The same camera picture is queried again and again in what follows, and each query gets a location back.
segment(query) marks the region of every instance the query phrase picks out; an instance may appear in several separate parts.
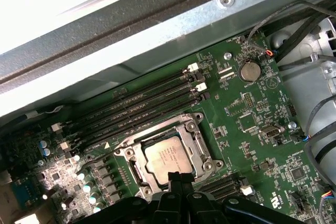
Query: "wire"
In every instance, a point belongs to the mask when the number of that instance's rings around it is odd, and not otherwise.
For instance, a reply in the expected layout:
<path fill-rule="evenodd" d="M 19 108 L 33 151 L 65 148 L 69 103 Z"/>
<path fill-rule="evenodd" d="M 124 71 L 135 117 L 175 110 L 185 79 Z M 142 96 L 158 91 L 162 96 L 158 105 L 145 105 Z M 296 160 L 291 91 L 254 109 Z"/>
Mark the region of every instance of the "wire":
<path fill-rule="evenodd" d="M 329 190 L 329 191 L 326 192 L 325 194 L 322 194 L 321 197 L 324 198 L 324 197 L 327 197 L 327 196 L 330 196 L 330 195 L 332 195 L 331 190 Z"/>
<path fill-rule="evenodd" d="M 212 176 L 214 176 L 215 174 L 216 174 L 216 172 L 215 172 L 215 171 L 212 171 L 212 172 L 210 173 L 210 175 L 207 176 L 205 180 L 203 180 L 203 182 L 200 184 L 200 186 L 197 187 L 197 188 L 195 189 L 195 191 L 200 191 L 200 190 L 202 189 L 202 187 L 205 186 L 205 184 L 209 181 L 209 179 L 210 179 Z"/>
<path fill-rule="evenodd" d="M 319 110 L 329 101 L 332 101 L 332 100 L 335 100 L 336 99 L 336 94 L 320 101 L 316 106 L 315 108 L 310 112 L 310 115 L 309 115 L 309 118 L 308 118 L 308 122 L 307 122 L 307 125 L 306 125 L 306 130 L 305 130 L 305 134 L 308 136 L 309 135 L 309 129 L 310 129 L 310 126 L 311 126 L 311 123 L 315 117 L 315 115 L 319 112 Z"/>
<path fill-rule="evenodd" d="M 315 157 L 312 152 L 312 147 L 321 139 L 324 139 L 326 136 L 336 132 L 336 122 L 329 124 L 328 126 L 321 129 L 318 133 L 310 138 L 309 141 L 305 144 L 304 152 L 306 153 L 308 160 L 315 168 L 315 170 L 320 175 L 320 178 L 327 184 L 331 186 L 333 190 L 336 189 L 334 182 L 327 176 L 327 174 L 321 169 L 320 165 L 316 162 Z"/>
<path fill-rule="evenodd" d="M 299 4 L 302 4 L 302 5 L 306 5 L 314 10 L 317 10 L 318 12 L 321 12 L 321 13 L 324 13 L 324 14 L 327 14 L 329 16 L 332 16 L 332 17 L 335 17 L 336 18 L 336 13 L 331 11 L 331 10 L 328 10 L 328 9 L 325 9 L 323 7 L 320 7 L 320 6 L 317 6 L 313 3 L 309 3 L 307 1 L 303 1 L 303 0 L 298 0 L 298 1 L 294 1 L 288 5 L 285 5 L 283 6 L 282 8 L 278 9 L 277 11 L 275 11 L 274 13 L 272 13 L 271 15 L 269 15 L 268 17 L 266 17 L 265 19 L 263 19 L 261 22 L 259 22 L 250 32 L 250 34 L 248 35 L 247 37 L 247 42 L 254 48 L 256 49 L 259 49 L 261 51 L 265 51 L 265 48 L 262 47 L 262 46 L 259 46 L 257 44 L 255 44 L 251 39 L 252 39 L 252 36 L 256 33 L 256 31 L 262 27 L 264 24 L 266 24 L 267 22 L 269 22 L 271 19 L 273 19 L 274 17 L 278 16 L 280 13 L 282 13 L 283 11 L 295 6 L 295 5 L 299 5 Z"/>
<path fill-rule="evenodd" d="M 331 141 L 329 144 L 323 147 L 315 157 L 316 162 L 320 164 L 322 159 L 335 147 L 336 147 L 336 140 Z"/>
<path fill-rule="evenodd" d="M 326 224 L 325 220 L 324 220 L 324 216 L 323 216 L 323 205 L 324 205 L 324 201 L 326 199 L 325 198 L 321 198 L 321 201 L 320 201 L 320 206 L 319 206 L 319 216 L 320 216 L 320 221 L 321 221 L 321 224 Z"/>

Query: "black cable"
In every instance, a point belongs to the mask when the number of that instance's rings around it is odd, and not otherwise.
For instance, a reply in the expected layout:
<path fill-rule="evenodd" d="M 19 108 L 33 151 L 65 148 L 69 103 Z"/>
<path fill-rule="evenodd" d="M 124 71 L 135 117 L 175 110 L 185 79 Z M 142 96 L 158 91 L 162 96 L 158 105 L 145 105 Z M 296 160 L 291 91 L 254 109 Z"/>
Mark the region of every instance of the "black cable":
<path fill-rule="evenodd" d="M 329 144 L 323 147 L 315 157 L 316 162 L 320 164 L 322 159 L 335 147 L 336 147 L 336 140 L 331 141 Z"/>
<path fill-rule="evenodd" d="M 263 19 L 261 22 L 259 22 L 250 32 L 250 34 L 247 37 L 247 42 L 254 48 L 257 48 L 261 51 L 265 51 L 265 48 L 262 46 L 259 46 L 257 44 L 255 44 L 254 42 L 252 42 L 252 36 L 256 33 L 256 31 L 262 27 L 264 24 L 266 24 L 267 22 L 269 22 L 271 19 L 273 19 L 274 17 L 278 16 L 280 13 L 282 13 L 283 11 L 295 6 L 295 5 L 306 5 L 314 10 L 317 10 L 318 12 L 327 14 L 328 16 L 332 16 L 336 18 L 336 13 L 333 11 L 330 11 L 328 9 L 325 9 L 323 7 L 317 6 L 313 3 L 309 3 L 307 1 L 303 1 L 303 0 L 298 0 L 298 1 L 294 1 L 288 5 L 283 6 L 282 8 L 278 9 L 277 11 L 275 11 L 274 13 L 272 13 L 271 15 L 269 15 L 268 17 L 266 17 L 265 19 Z"/>
<path fill-rule="evenodd" d="M 285 70 L 288 70 L 288 69 L 300 67 L 300 66 L 308 64 L 308 63 L 311 63 L 311 58 L 310 57 L 306 57 L 306 58 L 294 61 L 292 63 L 279 66 L 278 68 L 279 68 L 279 71 L 285 71 Z"/>
<path fill-rule="evenodd" d="M 322 61 L 332 61 L 332 62 L 336 63 L 336 57 L 334 57 L 334 56 L 318 55 L 318 58 L 319 58 L 319 60 L 322 60 Z M 300 66 L 303 66 L 303 65 L 311 63 L 311 62 L 312 62 L 311 57 L 305 57 L 303 59 L 296 60 L 292 63 L 279 66 L 279 71 L 285 71 L 285 70 L 292 69 L 292 68 L 295 68 L 295 67 L 300 67 Z"/>
<path fill-rule="evenodd" d="M 325 18 L 325 14 L 314 15 L 307 19 L 299 29 L 293 33 L 278 49 L 275 55 L 275 61 L 281 61 L 287 54 L 296 48 L 300 42 Z"/>
<path fill-rule="evenodd" d="M 320 178 L 327 184 L 331 186 L 333 190 L 336 190 L 335 183 L 328 177 L 328 175 L 321 169 L 320 165 L 315 160 L 315 157 L 312 152 L 312 147 L 320 140 L 324 139 L 325 137 L 329 136 L 330 134 L 336 132 L 336 122 L 329 124 L 328 126 L 321 129 L 318 133 L 316 133 L 312 138 L 308 140 L 305 144 L 304 152 L 306 153 L 308 160 L 318 172 Z"/>
<path fill-rule="evenodd" d="M 306 136 L 309 135 L 309 129 L 310 129 L 310 125 L 311 125 L 311 122 L 313 121 L 315 115 L 317 114 L 317 112 L 319 112 L 319 110 L 329 101 L 332 101 L 332 100 L 335 100 L 336 99 L 336 94 L 320 101 L 315 107 L 314 109 L 310 112 L 310 115 L 309 115 L 309 118 L 308 118 L 308 122 L 307 122 L 307 125 L 306 125 L 306 130 L 305 130 L 305 134 Z"/>

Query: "solid capacitor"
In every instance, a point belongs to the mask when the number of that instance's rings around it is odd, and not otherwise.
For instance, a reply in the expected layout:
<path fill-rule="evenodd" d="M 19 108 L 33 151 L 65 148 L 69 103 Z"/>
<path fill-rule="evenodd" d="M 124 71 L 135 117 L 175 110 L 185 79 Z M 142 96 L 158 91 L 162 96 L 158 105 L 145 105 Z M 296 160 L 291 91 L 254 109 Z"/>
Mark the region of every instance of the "solid capacitor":
<path fill-rule="evenodd" d="M 93 209 L 93 213 L 99 212 L 103 208 L 104 208 L 104 204 L 102 202 L 99 202 L 96 204 L 95 208 Z"/>
<path fill-rule="evenodd" d="M 94 183 L 92 181 L 89 181 L 83 186 L 83 191 L 85 193 L 89 193 L 93 187 L 94 187 Z"/>
<path fill-rule="evenodd" d="M 61 204 L 61 207 L 62 207 L 63 209 L 66 209 L 66 208 L 70 205 L 70 203 L 71 203 L 73 200 L 74 200 L 74 198 L 72 198 L 72 197 L 68 197 L 68 198 Z"/>
<path fill-rule="evenodd" d="M 80 174 L 77 175 L 77 178 L 83 180 L 88 175 L 88 170 L 84 169 Z"/>
<path fill-rule="evenodd" d="M 89 197 L 89 203 L 92 204 L 92 205 L 95 204 L 97 202 L 98 198 L 99 198 L 98 193 L 91 194 L 91 196 Z"/>

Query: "white slot latch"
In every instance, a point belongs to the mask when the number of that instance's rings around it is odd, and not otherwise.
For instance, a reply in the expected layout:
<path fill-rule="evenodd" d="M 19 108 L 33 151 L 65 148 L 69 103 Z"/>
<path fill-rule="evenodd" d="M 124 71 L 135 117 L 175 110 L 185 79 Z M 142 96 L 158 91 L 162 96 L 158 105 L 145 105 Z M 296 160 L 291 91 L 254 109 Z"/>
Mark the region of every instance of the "white slot latch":
<path fill-rule="evenodd" d="M 55 124 L 53 124 L 52 126 L 51 126 L 51 129 L 52 129 L 52 131 L 53 132 L 56 132 L 56 131 L 58 131 L 58 130 L 60 130 L 60 129 L 62 129 L 63 127 L 62 127 L 62 125 L 60 124 L 60 123 L 55 123 Z"/>
<path fill-rule="evenodd" d="M 196 85 L 195 89 L 198 91 L 198 92 L 201 92 L 203 90 L 206 90 L 207 89 L 207 86 L 205 84 L 205 82 L 202 82 L 198 85 Z"/>
<path fill-rule="evenodd" d="M 195 62 L 195 63 L 190 64 L 190 65 L 187 67 L 187 69 L 188 69 L 189 72 L 194 72 L 194 71 L 196 71 L 197 69 L 199 69 L 199 67 L 198 67 L 197 63 Z"/>

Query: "integrated circuit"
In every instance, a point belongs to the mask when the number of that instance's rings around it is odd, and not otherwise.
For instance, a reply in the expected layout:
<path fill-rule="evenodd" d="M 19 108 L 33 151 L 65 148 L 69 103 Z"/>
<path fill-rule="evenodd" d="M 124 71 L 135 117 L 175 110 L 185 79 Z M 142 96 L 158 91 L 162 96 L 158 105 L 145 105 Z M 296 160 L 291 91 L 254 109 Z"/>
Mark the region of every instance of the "integrated circuit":
<path fill-rule="evenodd" d="M 256 121 L 251 113 L 239 117 L 239 123 L 243 132 L 248 132 L 256 127 Z"/>
<path fill-rule="evenodd" d="M 162 140 L 145 149 L 147 169 L 160 185 L 168 183 L 168 172 L 191 173 L 193 168 L 179 137 Z"/>
<path fill-rule="evenodd" d="M 291 170 L 291 173 L 294 180 L 302 179 L 306 175 L 301 167 Z"/>

